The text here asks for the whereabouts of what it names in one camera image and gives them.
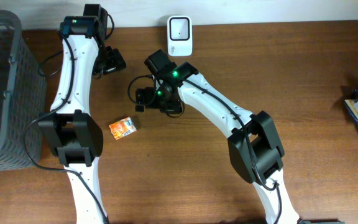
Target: black bracket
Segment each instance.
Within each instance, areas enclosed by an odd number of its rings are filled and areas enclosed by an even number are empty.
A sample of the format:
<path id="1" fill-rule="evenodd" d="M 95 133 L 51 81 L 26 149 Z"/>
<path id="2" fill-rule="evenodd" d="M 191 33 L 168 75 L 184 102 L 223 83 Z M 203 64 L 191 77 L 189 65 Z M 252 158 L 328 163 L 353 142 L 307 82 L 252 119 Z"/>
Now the black bracket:
<path id="1" fill-rule="evenodd" d="M 91 166 L 93 159 L 103 150 L 103 133 L 91 116 L 76 110 L 74 114 L 51 114 L 38 122 L 50 151 L 64 166 L 85 163 Z"/>
<path id="2" fill-rule="evenodd" d="M 263 183 L 276 170 L 283 167 L 282 157 L 284 148 L 281 144 L 273 119 L 264 111 L 253 115 L 246 125 L 246 131 L 234 129 L 227 139 L 229 144 L 230 162 L 236 172 L 248 183 L 258 181 L 249 155 L 246 134 L 252 133 L 257 137 L 251 142 L 252 153 Z"/>
<path id="3" fill-rule="evenodd" d="M 98 58 L 93 66 L 93 75 L 107 75 L 126 68 L 126 63 L 118 49 L 105 47 L 108 13 L 100 4 L 85 4 L 82 16 L 66 16 L 60 24 L 60 32 L 69 35 L 85 35 L 94 38 L 99 47 Z"/>
<path id="4" fill-rule="evenodd" d="M 177 88 L 182 85 L 184 79 L 190 75 L 198 74 L 198 70 L 188 62 L 177 66 L 171 62 L 168 55 L 161 49 L 150 55 L 144 62 L 155 79 L 158 80 L 159 87 L 147 87 L 136 90 L 136 102 L 144 104 L 150 102 L 154 94 L 157 96 L 154 101 L 146 106 L 146 109 L 159 109 L 162 113 L 180 114 L 183 111 Z M 135 110 L 143 112 L 143 106 L 135 106 Z"/>

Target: white wall baseboard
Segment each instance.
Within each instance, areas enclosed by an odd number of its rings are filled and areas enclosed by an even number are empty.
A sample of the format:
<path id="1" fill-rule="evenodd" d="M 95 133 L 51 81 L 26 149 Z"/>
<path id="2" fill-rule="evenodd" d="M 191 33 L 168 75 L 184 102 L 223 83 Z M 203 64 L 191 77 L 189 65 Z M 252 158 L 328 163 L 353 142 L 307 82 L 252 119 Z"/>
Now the white wall baseboard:
<path id="1" fill-rule="evenodd" d="M 85 3 L 101 4 L 116 27 L 165 26 L 178 14 L 193 25 L 358 19 L 358 0 L 0 0 L 0 9 L 17 14 L 24 29 L 58 29 Z"/>

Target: wooden tabletop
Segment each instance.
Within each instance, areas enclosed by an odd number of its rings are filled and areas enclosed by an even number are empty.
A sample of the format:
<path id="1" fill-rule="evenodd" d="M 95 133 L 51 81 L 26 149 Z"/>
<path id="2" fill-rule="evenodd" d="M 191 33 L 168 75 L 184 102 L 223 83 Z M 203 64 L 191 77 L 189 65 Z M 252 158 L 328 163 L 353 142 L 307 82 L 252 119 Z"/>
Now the wooden tabletop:
<path id="1" fill-rule="evenodd" d="M 281 137 L 291 202 L 306 220 L 358 223 L 358 131 L 343 95 L 358 88 L 358 21 L 196 26 L 194 65 L 223 95 L 247 110 L 269 113 Z M 61 49 L 54 31 L 27 31 L 40 62 Z M 263 220 L 254 187 L 231 167 L 227 141 L 188 106 L 181 118 L 136 113 L 127 85 L 148 74 L 144 60 L 166 50 L 166 30 L 119 28 L 106 42 L 127 68 L 93 80 L 92 118 L 104 135 L 99 181 L 113 223 L 217 223 Z M 45 72 L 60 67 L 53 59 Z M 47 110 L 59 76 L 48 81 Z M 134 90 L 150 86 L 150 80 Z M 131 116 L 138 131 L 115 140 L 108 125 Z M 61 167 L 42 150 L 41 164 Z M 65 174 L 35 168 L 0 172 L 0 223 L 75 223 Z"/>

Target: laundry basket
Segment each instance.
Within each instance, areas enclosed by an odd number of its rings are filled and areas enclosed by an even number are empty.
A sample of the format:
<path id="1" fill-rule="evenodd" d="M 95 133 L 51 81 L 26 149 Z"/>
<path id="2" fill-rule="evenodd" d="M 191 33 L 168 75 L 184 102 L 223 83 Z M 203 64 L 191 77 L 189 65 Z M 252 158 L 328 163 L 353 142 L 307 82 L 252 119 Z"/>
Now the laundry basket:
<path id="1" fill-rule="evenodd" d="M 37 75 L 37 62 L 22 38 L 19 18 L 0 11 L 0 170 L 30 166 L 21 143 L 27 123 L 44 110 L 46 82 Z M 38 161 L 42 136 L 27 132 L 27 150 Z"/>

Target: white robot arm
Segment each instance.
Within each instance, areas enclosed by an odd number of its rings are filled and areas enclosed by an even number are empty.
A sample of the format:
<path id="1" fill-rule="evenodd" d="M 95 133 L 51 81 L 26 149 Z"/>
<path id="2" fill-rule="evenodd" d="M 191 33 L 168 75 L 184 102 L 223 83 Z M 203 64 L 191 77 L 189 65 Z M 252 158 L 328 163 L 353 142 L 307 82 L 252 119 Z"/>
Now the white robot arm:
<path id="1" fill-rule="evenodd" d="M 92 76 L 101 77 L 126 67 L 117 49 L 104 46 L 108 17 L 111 18 L 99 4 L 86 4 L 83 16 L 67 16 L 61 23 L 62 73 L 50 107 L 55 113 L 38 122 L 52 154 L 65 170 L 74 171 L 68 172 L 68 177 L 77 224 L 108 223 L 98 178 L 103 134 L 92 120 L 89 107 Z"/>
<path id="2" fill-rule="evenodd" d="M 271 117 L 265 112 L 254 115 L 231 102 L 196 68 L 189 63 L 178 67 L 161 50 L 152 54 L 145 64 L 153 74 L 149 78 L 154 79 L 155 86 L 138 89 L 136 101 L 129 96 L 137 105 L 136 110 L 143 111 L 145 106 L 171 116 L 182 113 L 183 104 L 197 109 L 227 137 L 231 164 L 257 190 L 267 223 L 297 224 L 300 217 L 292 207 L 283 181 L 284 151 Z M 247 144 L 251 134 L 259 136 Z"/>
<path id="3" fill-rule="evenodd" d="M 250 123 L 252 112 L 247 111 L 240 106 L 237 106 L 225 96 L 215 90 L 202 76 L 202 74 L 191 75 L 187 78 L 188 81 L 202 86 L 210 93 L 214 94 L 227 105 L 229 105 L 240 117 L 244 124 Z M 205 115 L 216 127 L 221 130 L 225 137 L 232 136 L 233 129 L 241 129 L 240 123 L 236 120 L 233 114 L 218 100 L 206 94 L 204 91 L 198 89 L 194 85 L 183 82 L 181 87 L 178 87 L 178 94 L 182 102 L 196 108 L 199 112 Z M 268 191 L 264 189 L 257 182 L 252 183 L 255 187 L 260 200 L 265 209 L 266 221 L 268 224 L 273 224 L 277 220 L 278 214 L 281 212 L 278 224 L 296 224 L 299 220 L 299 215 L 293 209 L 287 190 L 284 185 L 283 169 L 276 170 L 266 178 L 266 184 L 272 188 L 274 183 L 278 182 L 281 202 L 278 199 L 278 193 L 275 191 Z"/>

